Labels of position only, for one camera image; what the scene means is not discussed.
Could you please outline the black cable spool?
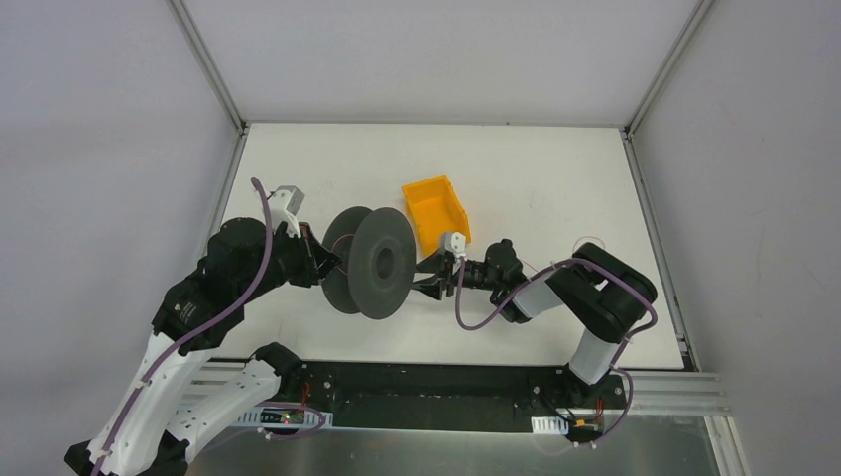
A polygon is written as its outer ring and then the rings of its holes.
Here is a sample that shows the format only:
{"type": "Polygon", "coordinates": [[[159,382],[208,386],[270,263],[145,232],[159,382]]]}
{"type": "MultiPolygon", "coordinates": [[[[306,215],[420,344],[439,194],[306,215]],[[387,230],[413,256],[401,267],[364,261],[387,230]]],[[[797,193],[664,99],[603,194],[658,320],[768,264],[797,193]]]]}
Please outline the black cable spool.
{"type": "Polygon", "coordinates": [[[328,226],[322,244],[341,263],[322,281],[330,305],[369,319],[390,317],[411,289],[416,244],[406,216],[391,207],[353,206],[328,226]]]}

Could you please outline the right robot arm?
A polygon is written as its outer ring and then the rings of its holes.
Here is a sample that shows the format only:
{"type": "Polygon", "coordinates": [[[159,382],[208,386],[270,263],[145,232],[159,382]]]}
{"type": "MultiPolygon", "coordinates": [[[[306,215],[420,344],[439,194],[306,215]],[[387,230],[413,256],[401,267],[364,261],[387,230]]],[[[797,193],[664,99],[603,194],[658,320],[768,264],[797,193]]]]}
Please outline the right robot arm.
{"type": "Polygon", "coordinates": [[[491,244],[483,260],[468,259],[443,245],[416,266],[424,279],[414,291],[430,298],[460,298],[464,290],[489,293],[491,315],[525,324],[560,307],[583,325],[578,346],[563,367],[562,389],[572,404],[585,407],[602,394],[608,375],[626,347],[633,327],[654,316],[658,291],[653,282],[603,248],[586,242],[572,256],[527,276],[511,240],[491,244]]]}

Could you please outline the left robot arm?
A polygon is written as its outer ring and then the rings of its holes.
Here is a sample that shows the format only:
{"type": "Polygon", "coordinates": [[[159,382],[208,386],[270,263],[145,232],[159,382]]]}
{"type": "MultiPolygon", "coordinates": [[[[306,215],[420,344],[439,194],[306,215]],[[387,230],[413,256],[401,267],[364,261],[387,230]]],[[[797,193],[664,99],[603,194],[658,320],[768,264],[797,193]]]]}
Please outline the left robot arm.
{"type": "Polygon", "coordinates": [[[294,235],[254,218],[224,223],[195,270],[165,293],[120,407],[93,439],[68,449],[65,463],[77,475],[183,475],[251,408],[302,396],[301,358],[272,342],[219,390],[180,407],[198,371],[243,321],[246,303],[285,284],[317,286],[340,262],[305,223],[294,235]]]}

